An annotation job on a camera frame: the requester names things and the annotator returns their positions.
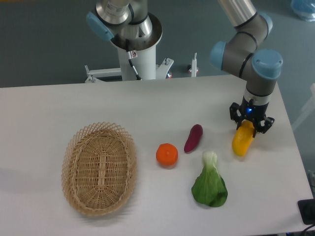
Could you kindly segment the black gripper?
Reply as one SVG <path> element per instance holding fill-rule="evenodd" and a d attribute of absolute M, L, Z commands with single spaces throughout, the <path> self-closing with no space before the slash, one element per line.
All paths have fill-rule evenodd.
<path fill-rule="evenodd" d="M 230 119 L 236 124 L 236 130 L 242 125 L 243 120 L 251 121 L 254 127 L 252 137 L 255 138 L 257 133 L 265 134 L 274 124 L 275 119 L 266 117 L 266 111 L 269 103 L 257 105 L 251 102 L 252 98 L 243 97 L 241 105 L 233 102 L 229 107 Z"/>

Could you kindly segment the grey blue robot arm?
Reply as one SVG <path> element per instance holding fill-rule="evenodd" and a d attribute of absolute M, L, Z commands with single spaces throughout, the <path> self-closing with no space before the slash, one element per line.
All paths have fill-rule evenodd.
<path fill-rule="evenodd" d="M 266 116 L 266 110 L 283 64 L 278 52 L 258 49 L 273 27 L 272 20 L 258 13 L 249 0 L 222 0 L 220 5 L 236 34 L 229 42 L 214 45 L 210 63 L 246 81 L 242 103 L 230 106 L 230 118 L 238 127 L 250 122 L 253 136 L 265 133 L 274 123 L 273 118 Z M 156 65 L 162 26 L 148 12 L 147 1 L 99 0 L 86 15 L 86 21 L 94 34 L 117 48 L 123 80 L 166 78 L 168 66 Z"/>

